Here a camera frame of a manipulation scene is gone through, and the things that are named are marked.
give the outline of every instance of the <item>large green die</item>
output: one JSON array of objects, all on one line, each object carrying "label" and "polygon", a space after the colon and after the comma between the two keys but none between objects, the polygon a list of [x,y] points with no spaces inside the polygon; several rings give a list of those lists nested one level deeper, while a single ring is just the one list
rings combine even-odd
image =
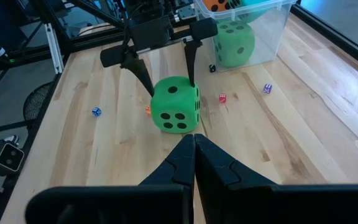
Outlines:
[{"label": "large green die", "polygon": [[200,91],[186,77],[168,77],[154,87],[150,104],[152,118],[162,131],[186,133],[200,120]]},{"label": "large green die", "polygon": [[225,67],[244,65],[254,52],[254,31],[246,22],[220,22],[213,39],[216,61]]},{"label": "large green die", "polygon": [[[253,4],[259,4],[265,1],[268,0],[228,0],[227,3],[229,3],[231,9],[236,9],[242,6],[251,6]],[[258,19],[265,12],[267,12],[267,9],[241,14],[238,17],[243,22],[248,23]]]}]

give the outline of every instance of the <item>wood grain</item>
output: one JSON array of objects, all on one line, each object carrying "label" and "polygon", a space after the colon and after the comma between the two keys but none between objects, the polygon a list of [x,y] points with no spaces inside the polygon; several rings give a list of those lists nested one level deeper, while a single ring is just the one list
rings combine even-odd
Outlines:
[{"label": "wood grain", "polygon": [[[137,185],[182,138],[147,117],[150,96],[131,72],[101,66],[111,46],[70,55],[1,223],[24,223],[27,202],[49,187]],[[293,15],[274,61],[210,73],[208,52],[196,58],[201,122],[191,133],[279,184],[358,183],[357,61]],[[154,84],[186,76],[183,44],[141,57]],[[197,192],[195,223],[205,223]]]}]

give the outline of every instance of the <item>orange die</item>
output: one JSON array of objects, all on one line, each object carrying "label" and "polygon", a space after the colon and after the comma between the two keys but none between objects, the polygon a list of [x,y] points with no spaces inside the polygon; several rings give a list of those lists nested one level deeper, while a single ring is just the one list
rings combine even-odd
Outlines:
[{"label": "orange die", "polygon": [[221,12],[230,9],[227,0],[203,0],[206,8],[213,12]]},{"label": "orange die", "polygon": [[150,110],[150,105],[147,105],[147,106],[146,106],[146,114],[147,114],[148,117],[151,117],[151,116],[152,116],[152,112],[151,112],[151,110]]}]

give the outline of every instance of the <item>small blue die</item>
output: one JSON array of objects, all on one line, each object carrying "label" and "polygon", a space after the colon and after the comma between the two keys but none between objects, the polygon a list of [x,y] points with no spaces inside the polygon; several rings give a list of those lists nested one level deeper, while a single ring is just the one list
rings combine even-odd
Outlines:
[{"label": "small blue die", "polygon": [[102,113],[102,110],[100,108],[93,108],[92,114],[93,116],[100,116]]},{"label": "small blue die", "polygon": [[271,91],[272,91],[272,84],[266,84],[265,87],[264,87],[264,92],[269,94]]}]

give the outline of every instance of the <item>small red die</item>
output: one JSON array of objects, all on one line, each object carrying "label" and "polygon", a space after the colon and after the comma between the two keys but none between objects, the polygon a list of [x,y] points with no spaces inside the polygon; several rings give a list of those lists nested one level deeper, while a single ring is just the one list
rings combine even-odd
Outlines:
[{"label": "small red die", "polygon": [[226,102],[226,94],[220,94],[219,95],[219,102],[220,103],[225,103]]},{"label": "small red die", "polygon": [[147,115],[148,117],[151,117],[151,116],[152,116],[152,112],[151,112],[151,110],[150,110],[150,105],[147,105],[147,106],[146,106],[146,115]]}]

